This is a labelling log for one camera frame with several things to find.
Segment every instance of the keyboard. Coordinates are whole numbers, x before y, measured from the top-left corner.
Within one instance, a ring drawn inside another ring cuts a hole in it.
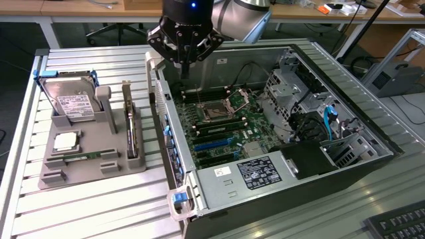
[[[425,200],[365,220],[376,239],[425,239]]]

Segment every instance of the robotic arm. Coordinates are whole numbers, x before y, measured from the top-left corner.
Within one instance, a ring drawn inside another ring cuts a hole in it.
[[[160,25],[148,33],[148,43],[181,69],[180,78],[188,79],[189,67],[217,49],[222,34],[254,43],[269,19],[269,0],[164,0]]]

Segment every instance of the aluminum table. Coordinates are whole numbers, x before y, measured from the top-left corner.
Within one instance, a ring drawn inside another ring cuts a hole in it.
[[[425,198],[424,140],[386,106],[366,96],[364,86],[317,43],[306,39],[268,41],[300,46],[406,153],[346,190],[213,238],[368,239],[365,218]],[[0,188],[3,239],[181,238],[166,206],[168,185],[148,108],[144,53],[149,50],[149,46],[76,48],[36,56],[33,70],[96,69],[100,84],[111,86],[116,109],[123,107],[120,83],[132,81],[148,170],[39,190],[52,109],[31,76]]]

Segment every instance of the gray parts tray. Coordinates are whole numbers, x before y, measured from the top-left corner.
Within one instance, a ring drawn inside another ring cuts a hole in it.
[[[75,183],[123,176],[146,170],[142,148],[141,120],[136,120],[136,137],[139,157],[127,157],[127,126],[124,110],[112,110],[117,132],[112,134],[107,118],[96,116],[97,120],[61,125],[63,119],[52,117],[48,142],[45,147],[39,188],[47,189]],[[141,118],[136,108],[136,119]],[[76,146],[53,152],[55,138],[59,134],[75,132]]]

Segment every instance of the hard drive label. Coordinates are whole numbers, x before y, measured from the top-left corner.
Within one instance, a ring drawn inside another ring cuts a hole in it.
[[[57,99],[68,118],[80,118],[95,115],[87,95],[59,96]]]
[[[256,158],[237,164],[248,189],[253,190],[281,181],[270,158]]]

